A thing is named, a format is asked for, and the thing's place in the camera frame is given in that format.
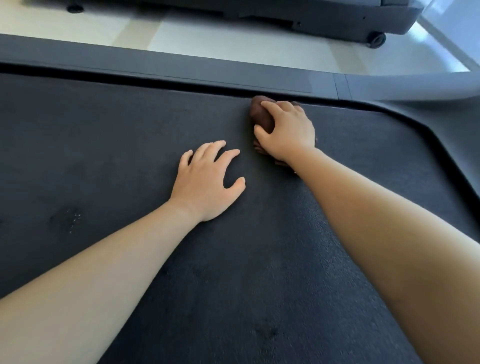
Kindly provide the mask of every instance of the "brown cloth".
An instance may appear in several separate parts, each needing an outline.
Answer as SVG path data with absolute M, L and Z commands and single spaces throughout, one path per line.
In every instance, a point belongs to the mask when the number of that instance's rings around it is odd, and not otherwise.
M 267 133 L 271 134 L 273 132 L 273 129 L 275 128 L 275 120 L 272 115 L 270 115 L 270 113 L 267 111 L 267 109 L 260 105 L 262 101 L 276 102 L 275 100 L 272 100 L 267 96 L 255 96 L 254 98 L 252 98 L 252 105 L 250 106 L 250 119 L 252 120 L 254 125 L 260 125 Z M 293 101 L 292 104 L 299 105 L 299 103 L 295 101 Z M 268 153 L 265 151 L 265 149 L 262 148 L 256 138 L 253 141 L 253 147 L 258 153 L 268 156 Z M 276 159 L 275 164 L 288 167 L 287 163 Z

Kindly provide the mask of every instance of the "hand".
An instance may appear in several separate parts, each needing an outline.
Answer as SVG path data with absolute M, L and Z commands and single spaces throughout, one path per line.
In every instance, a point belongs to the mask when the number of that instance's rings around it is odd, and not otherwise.
M 293 106 L 288 101 L 263 101 L 261 105 L 275 119 L 275 128 L 271 134 L 260 125 L 255 125 L 253 130 L 258 142 L 268 154 L 287 162 L 288 156 L 294 150 L 315 148 L 315 129 L 300 106 Z
M 245 190 L 244 177 L 238 178 L 230 188 L 223 186 L 228 165 L 240 153 L 238 149 L 228 150 L 214 161 L 225 144 L 223 140 L 206 143 L 195 154 L 189 150 L 180 159 L 170 201 L 187 208 L 198 222 L 216 218 Z

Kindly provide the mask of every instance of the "person's right arm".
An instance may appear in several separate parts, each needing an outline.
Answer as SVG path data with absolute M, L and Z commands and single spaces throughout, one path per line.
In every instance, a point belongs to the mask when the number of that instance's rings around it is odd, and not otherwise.
M 329 158 L 302 108 L 264 101 L 255 136 L 313 192 L 353 261 L 425 363 L 480 361 L 480 245 L 439 217 Z

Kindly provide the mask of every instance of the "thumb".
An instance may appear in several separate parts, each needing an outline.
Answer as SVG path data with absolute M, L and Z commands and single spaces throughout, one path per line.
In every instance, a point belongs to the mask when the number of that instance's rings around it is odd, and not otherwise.
M 253 134 L 255 134 L 255 137 L 259 141 L 260 145 L 265 147 L 265 143 L 267 143 L 267 139 L 270 134 L 267 133 L 265 129 L 258 124 L 253 127 Z
M 228 203 L 229 205 L 233 204 L 237 198 L 245 191 L 245 177 L 238 178 L 235 183 L 230 187 L 227 188 L 228 194 Z

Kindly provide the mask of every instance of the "beige tile stripe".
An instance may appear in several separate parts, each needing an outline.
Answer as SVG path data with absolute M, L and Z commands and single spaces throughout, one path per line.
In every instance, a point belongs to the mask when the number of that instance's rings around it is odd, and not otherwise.
M 140 8 L 113 41 L 112 46 L 146 50 L 166 13 L 166 9 Z
M 366 74 L 368 70 L 361 61 L 353 43 L 342 42 L 333 39 L 327 39 L 338 68 L 342 73 Z

